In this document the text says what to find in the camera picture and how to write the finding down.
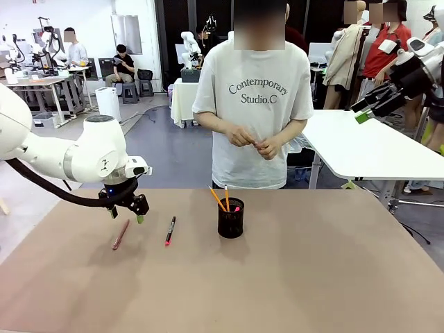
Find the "person's right hand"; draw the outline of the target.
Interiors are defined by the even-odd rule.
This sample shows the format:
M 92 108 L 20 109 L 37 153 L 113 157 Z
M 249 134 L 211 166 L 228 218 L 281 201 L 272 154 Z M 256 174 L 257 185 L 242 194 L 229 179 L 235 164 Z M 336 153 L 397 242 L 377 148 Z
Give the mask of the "person's right hand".
M 225 129 L 225 136 L 228 141 L 237 147 L 255 145 L 254 137 L 243 127 L 237 125 L 229 125 Z

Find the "black marker with pink cap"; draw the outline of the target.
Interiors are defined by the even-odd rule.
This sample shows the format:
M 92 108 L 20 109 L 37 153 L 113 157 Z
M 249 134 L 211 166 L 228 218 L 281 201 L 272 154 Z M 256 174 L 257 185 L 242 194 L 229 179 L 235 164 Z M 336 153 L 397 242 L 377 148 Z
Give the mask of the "black marker with pink cap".
M 172 234 L 173 234 L 173 231 L 174 231 L 174 228 L 175 228 L 175 224 L 176 224 L 176 217 L 174 216 L 172 218 L 172 220 L 171 220 L 169 229 L 168 229 L 167 234 L 166 234 L 166 239 L 165 239 L 165 242 L 164 242 L 165 246 L 169 246 L 170 243 L 171 243 L 171 237 L 172 237 Z

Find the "white air purifier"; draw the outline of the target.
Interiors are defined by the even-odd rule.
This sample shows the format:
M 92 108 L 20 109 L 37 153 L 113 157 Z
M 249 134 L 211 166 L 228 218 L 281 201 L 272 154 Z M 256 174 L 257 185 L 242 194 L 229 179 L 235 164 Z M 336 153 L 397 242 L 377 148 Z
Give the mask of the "white air purifier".
M 102 87 L 95 90 L 95 96 L 99 114 L 114 117 L 120 122 L 121 113 L 117 89 L 115 87 Z

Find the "grey workshop desk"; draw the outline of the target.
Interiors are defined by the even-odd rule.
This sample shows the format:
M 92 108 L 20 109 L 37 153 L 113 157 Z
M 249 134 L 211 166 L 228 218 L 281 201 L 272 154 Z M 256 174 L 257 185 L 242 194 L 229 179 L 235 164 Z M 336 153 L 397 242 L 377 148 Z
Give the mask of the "grey workshop desk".
M 0 83 L 27 103 L 36 100 L 40 112 L 47 113 L 54 127 L 60 128 L 74 120 L 78 113 L 93 107 L 85 75 L 88 69 L 72 67 L 57 76 L 17 76 L 11 83 L 6 79 L 0 79 Z

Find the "person in white T-shirt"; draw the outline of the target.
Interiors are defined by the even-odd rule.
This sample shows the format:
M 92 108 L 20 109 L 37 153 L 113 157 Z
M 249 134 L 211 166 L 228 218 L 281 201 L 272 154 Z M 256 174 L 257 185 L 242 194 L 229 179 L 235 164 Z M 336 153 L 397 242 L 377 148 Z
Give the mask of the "person in white T-shirt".
M 204 59 L 193 114 L 212 112 L 245 128 L 256 144 L 314 111 L 307 54 L 286 41 L 287 0 L 235 0 L 233 38 Z M 231 189 L 280 189 L 287 144 L 265 160 L 255 145 L 237 147 L 212 132 L 212 182 Z

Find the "maroon pen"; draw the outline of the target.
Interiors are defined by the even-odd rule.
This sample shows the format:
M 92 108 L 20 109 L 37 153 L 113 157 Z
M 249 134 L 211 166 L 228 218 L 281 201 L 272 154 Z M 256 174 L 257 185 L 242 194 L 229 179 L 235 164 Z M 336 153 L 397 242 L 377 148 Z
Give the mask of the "maroon pen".
M 121 244 L 121 242 L 122 242 L 123 236 L 125 235 L 126 230 L 128 229 L 128 226 L 129 226 L 129 225 L 130 225 L 130 220 L 127 220 L 127 221 L 124 223 L 123 227 L 121 228 L 121 231 L 120 231 L 118 237 L 117 237 L 117 238 L 115 239 L 115 241 L 114 241 L 114 244 L 113 244 L 113 246 L 112 246 L 112 249 L 113 249 L 113 250 L 117 250 L 117 249 L 119 248 L 119 246 L 120 246 L 120 244 Z

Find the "black mesh pen holder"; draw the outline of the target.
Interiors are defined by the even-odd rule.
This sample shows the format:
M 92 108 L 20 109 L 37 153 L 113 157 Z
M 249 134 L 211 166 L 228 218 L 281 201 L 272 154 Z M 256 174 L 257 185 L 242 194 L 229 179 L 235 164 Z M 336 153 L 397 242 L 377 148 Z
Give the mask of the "black mesh pen holder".
M 233 197 L 229 200 L 230 212 L 224 212 L 218 206 L 218 233 L 226 239 L 235 239 L 244 232 L 244 202 Z M 238 212 L 235 212 L 236 207 L 240 207 Z

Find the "grey plastic stool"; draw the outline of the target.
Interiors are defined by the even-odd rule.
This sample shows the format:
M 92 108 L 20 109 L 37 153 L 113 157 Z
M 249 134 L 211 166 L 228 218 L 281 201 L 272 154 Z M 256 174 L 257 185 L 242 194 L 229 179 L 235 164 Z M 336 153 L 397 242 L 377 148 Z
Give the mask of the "grey plastic stool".
M 137 104 L 139 103 L 139 94 L 137 92 L 136 84 L 124 83 L 122 85 L 122 101 L 123 104 Z

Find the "person in red shirt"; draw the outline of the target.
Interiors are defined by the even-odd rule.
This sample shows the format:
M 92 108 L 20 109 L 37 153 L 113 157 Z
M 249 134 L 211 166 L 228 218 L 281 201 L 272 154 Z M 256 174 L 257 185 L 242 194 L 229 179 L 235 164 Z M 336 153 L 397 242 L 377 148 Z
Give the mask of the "person in red shirt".
M 412 37 L 411 30 L 404 25 L 407 20 L 407 0 L 383 0 L 382 3 L 382 10 L 385 12 L 382 14 L 384 23 L 380 24 L 379 33 L 371 44 L 364 63 L 360 97 L 381 85 L 388 78 L 386 71 L 395 62 L 396 53 L 387 54 L 379 49 L 382 42 L 399 40 L 401 47 L 406 51 L 407 40 Z

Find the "person's left hand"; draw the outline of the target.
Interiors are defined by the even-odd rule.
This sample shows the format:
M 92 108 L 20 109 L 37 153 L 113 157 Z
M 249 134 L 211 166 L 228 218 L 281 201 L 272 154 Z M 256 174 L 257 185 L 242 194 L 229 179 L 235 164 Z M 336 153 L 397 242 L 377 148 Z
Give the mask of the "person's left hand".
M 283 144 L 278 136 L 274 136 L 257 143 L 255 148 L 265 160 L 272 160 L 281 151 Z

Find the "small white background robot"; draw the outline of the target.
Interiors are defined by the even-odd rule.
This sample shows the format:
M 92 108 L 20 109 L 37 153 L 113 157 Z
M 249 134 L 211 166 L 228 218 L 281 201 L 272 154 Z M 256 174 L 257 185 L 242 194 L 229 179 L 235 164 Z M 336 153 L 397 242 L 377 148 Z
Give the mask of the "small white background robot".
M 7 52 L 5 58 L 11 69 L 18 68 L 19 63 L 25 61 L 25 55 L 17 44 L 16 34 L 0 36 L 0 51 Z

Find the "grey storage bin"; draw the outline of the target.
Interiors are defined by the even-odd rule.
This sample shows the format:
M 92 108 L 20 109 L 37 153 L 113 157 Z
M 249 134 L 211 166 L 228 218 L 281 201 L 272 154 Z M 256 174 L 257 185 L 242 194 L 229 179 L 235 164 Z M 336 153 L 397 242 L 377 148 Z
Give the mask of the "grey storage bin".
M 58 122 L 59 116 L 53 112 L 41 112 L 33 115 L 33 123 L 36 128 L 55 128 Z

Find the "black equipment box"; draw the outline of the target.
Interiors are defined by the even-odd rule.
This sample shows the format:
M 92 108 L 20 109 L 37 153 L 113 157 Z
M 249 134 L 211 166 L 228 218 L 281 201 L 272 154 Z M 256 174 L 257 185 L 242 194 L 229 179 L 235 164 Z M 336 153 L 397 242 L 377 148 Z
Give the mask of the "black equipment box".
M 200 69 L 181 69 L 181 79 L 183 83 L 198 83 L 200 79 Z

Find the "clear plastic bag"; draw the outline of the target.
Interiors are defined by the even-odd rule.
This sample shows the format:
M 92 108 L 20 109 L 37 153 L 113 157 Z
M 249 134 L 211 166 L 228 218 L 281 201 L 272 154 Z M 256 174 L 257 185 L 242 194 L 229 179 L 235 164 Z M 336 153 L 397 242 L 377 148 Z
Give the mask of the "clear plastic bag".
M 303 134 L 299 134 L 287 143 L 287 154 L 298 154 L 303 149 L 313 150 L 311 144 Z

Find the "person's left forearm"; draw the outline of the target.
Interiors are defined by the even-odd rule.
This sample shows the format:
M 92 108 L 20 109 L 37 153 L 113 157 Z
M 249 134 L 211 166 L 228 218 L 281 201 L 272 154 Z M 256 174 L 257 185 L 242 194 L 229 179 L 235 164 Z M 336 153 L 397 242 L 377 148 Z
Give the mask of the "person's left forearm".
M 280 146 L 284 146 L 291 140 L 295 139 L 298 135 L 302 133 L 307 125 L 307 120 L 290 120 L 290 122 L 285 126 L 285 128 L 279 132 L 275 138 L 276 142 Z

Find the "person's right forearm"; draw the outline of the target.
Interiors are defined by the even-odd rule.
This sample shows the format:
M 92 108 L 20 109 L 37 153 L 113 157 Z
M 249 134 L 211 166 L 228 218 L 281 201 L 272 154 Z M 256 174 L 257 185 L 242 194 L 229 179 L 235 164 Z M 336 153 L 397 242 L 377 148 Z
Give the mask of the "person's right forearm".
M 228 135 L 233 129 L 232 123 L 217 117 L 212 112 L 194 113 L 194 119 L 202 127 L 223 135 Z

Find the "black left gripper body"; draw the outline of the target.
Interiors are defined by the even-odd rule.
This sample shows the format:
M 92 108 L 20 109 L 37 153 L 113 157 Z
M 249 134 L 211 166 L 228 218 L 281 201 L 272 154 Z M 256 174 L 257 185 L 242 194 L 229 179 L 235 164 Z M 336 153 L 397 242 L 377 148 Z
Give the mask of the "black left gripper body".
M 135 190 L 138 188 L 137 179 L 128 179 L 120 184 L 116 185 L 104 185 L 104 188 L 98 193 L 99 199 L 113 199 L 114 203 L 108 205 L 106 208 L 110 211 L 110 208 L 115 205 L 116 207 L 128 208 L 135 214 L 144 214 L 149 211 L 148 201 L 144 194 L 136 195 Z

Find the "seated person in black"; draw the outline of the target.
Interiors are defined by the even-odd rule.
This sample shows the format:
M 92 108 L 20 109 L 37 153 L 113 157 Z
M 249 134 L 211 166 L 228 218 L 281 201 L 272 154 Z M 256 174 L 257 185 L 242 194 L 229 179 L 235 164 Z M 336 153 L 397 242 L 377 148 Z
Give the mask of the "seated person in black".
M 117 45 L 117 54 L 114 57 L 113 73 L 106 76 L 105 86 L 112 87 L 114 83 L 133 83 L 135 66 L 133 59 L 127 54 L 123 44 Z

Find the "background person in white shirt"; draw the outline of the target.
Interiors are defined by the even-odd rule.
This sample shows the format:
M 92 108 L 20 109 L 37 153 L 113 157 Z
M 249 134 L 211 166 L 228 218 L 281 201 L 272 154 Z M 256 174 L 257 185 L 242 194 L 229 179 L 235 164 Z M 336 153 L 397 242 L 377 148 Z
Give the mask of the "background person in white shirt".
M 72 27 L 67 27 L 64 30 L 64 42 L 68 44 L 66 64 L 86 67 L 89 64 L 86 48 L 78 41 L 76 32 Z

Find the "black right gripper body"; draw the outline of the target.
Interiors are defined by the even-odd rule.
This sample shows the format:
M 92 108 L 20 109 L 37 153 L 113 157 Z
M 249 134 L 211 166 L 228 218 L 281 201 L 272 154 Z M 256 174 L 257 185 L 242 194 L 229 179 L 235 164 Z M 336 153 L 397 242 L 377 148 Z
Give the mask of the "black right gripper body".
M 401 55 L 391 67 L 390 81 L 398 91 L 410 99 L 425 94 L 434 86 L 422 61 L 415 55 Z

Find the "table with white cloth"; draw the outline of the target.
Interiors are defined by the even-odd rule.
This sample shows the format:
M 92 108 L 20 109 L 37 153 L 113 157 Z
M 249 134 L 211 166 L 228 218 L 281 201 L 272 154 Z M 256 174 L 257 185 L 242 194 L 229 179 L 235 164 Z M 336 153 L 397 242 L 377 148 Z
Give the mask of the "table with white cloth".
M 184 83 L 178 78 L 173 84 L 171 97 L 171 118 L 179 128 L 184 128 L 194 120 L 194 104 L 198 83 Z

